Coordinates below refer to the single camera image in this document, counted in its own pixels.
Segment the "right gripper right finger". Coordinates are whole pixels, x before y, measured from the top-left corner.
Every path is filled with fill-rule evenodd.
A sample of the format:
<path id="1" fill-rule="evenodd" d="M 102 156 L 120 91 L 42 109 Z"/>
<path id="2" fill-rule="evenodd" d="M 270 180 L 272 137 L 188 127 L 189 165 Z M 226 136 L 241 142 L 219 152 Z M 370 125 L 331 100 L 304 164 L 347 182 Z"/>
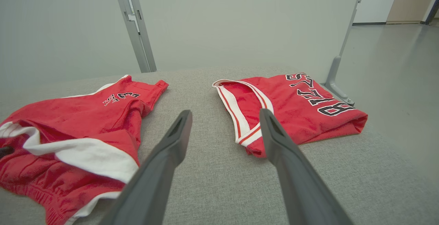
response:
<path id="1" fill-rule="evenodd" d="M 340 203 L 268 109 L 259 111 L 266 156 L 276 167 L 291 225 L 351 225 Z"/>

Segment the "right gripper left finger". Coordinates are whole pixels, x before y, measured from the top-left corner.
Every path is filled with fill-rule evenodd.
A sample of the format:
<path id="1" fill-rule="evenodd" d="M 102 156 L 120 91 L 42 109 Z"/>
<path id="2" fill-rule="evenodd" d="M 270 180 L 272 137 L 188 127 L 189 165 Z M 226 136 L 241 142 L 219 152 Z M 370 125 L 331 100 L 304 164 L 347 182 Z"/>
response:
<path id="1" fill-rule="evenodd" d="M 161 225 L 175 169 L 186 156 L 192 112 L 183 110 L 108 211 L 110 225 Z"/>

